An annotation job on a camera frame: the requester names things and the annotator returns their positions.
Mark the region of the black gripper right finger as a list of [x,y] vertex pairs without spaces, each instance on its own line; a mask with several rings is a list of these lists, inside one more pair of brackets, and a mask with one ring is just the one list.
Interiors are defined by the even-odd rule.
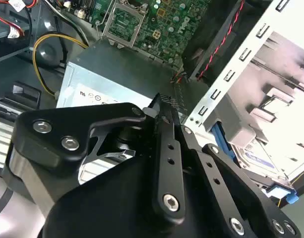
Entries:
[[218,238],[300,238],[283,213],[228,156],[213,144],[200,147],[194,133],[178,126],[182,164],[200,189],[197,199],[208,208],[209,225]]

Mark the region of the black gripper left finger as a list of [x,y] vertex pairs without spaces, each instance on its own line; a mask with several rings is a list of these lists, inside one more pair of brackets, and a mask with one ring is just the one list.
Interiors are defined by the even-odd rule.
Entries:
[[143,110],[119,103],[25,112],[15,123],[8,166],[47,217],[64,195],[82,185],[78,175],[91,156],[128,146],[135,151],[132,158],[139,157],[145,126],[161,121],[180,125],[176,109],[160,94]]

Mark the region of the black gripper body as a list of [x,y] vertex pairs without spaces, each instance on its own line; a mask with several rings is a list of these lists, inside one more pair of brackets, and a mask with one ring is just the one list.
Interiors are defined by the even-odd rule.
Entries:
[[186,128],[145,126],[139,157],[64,195],[51,209],[45,238],[223,238],[227,187],[217,162],[227,155],[197,148]]

